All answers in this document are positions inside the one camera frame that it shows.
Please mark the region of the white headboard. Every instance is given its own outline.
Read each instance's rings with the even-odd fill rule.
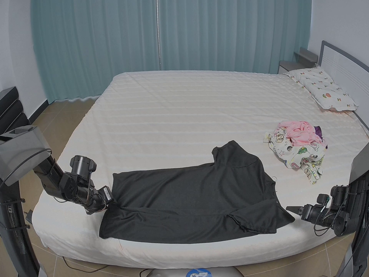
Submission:
[[[322,41],[319,65],[358,105],[354,113],[369,126],[369,67],[347,52]]]

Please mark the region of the pink cloth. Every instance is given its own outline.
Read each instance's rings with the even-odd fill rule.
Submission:
[[[321,138],[315,134],[314,126],[306,121],[282,121],[274,133],[281,127],[286,129],[286,137],[291,140],[293,146],[310,145],[311,143],[323,145]]]

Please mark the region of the curtain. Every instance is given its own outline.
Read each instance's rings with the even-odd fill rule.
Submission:
[[[127,71],[159,69],[156,0],[31,0],[49,103],[101,94]]]
[[[163,70],[277,73],[307,48],[311,0],[158,0]]]

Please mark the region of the black shirt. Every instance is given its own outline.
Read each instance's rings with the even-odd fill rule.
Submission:
[[[260,159],[235,141],[214,163],[113,174],[100,237],[151,243],[216,242],[276,233],[294,221]]]

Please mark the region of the pillow with flower print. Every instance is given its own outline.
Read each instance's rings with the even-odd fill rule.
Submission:
[[[285,74],[306,88],[324,109],[355,111],[357,108],[348,93],[335,84],[321,67],[292,70]]]

